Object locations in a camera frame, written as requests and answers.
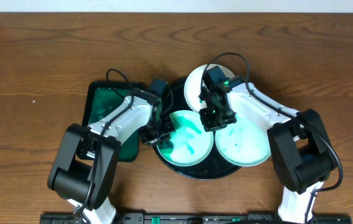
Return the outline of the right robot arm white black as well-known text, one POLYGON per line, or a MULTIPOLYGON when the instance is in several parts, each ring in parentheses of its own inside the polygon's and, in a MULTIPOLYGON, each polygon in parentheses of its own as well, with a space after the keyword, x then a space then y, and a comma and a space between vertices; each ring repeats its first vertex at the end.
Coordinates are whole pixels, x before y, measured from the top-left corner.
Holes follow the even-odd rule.
POLYGON ((323 184, 333 170, 342 169, 320 115, 285 107, 244 81, 201 85, 199 98, 206 104, 199 111, 206 130, 223 131, 242 116, 265 134, 284 186, 278 216, 284 222, 313 221, 317 194, 337 188, 339 184, 323 184))

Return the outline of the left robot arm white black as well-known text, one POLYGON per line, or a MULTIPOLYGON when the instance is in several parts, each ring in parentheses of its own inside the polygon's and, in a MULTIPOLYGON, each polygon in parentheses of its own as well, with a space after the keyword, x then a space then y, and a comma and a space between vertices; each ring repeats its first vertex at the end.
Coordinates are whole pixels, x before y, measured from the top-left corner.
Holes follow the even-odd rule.
POLYGON ((121 145, 138 133, 155 146, 174 132, 162 118, 166 90, 133 88, 109 115, 88 126, 71 124, 65 131, 47 185, 60 197, 76 202, 74 223, 112 223, 115 209, 108 200, 121 145))

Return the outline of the white plate back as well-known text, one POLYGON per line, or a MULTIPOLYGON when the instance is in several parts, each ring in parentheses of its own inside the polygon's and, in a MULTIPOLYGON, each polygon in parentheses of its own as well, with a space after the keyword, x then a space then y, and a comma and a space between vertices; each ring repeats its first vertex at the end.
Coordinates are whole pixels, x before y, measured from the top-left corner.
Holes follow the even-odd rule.
MULTIPOLYGON (((184 97, 185 100, 190 107, 192 111, 195 113, 199 114, 199 111, 203 108, 207 107, 206 101, 202 100, 199 98, 201 89, 199 87, 202 74, 204 71, 204 68, 207 65, 201 65, 197 67, 195 70, 193 70, 187 77, 187 80, 185 82, 184 86, 184 97)), ((210 64, 206 70, 206 72, 209 72, 210 69, 214 67, 219 67, 222 71, 222 73, 227 77, 227 78, 233 78, 235 77, 235 74, 227 67, 224 67, 223 65, 219 64, 210 64)), ((205 87, 208 91, 213 90, 217 84, 219 84, 220 81, 215 81, 215 84, 210 84, 209 81, 204 81, 203 87, 205 87)))

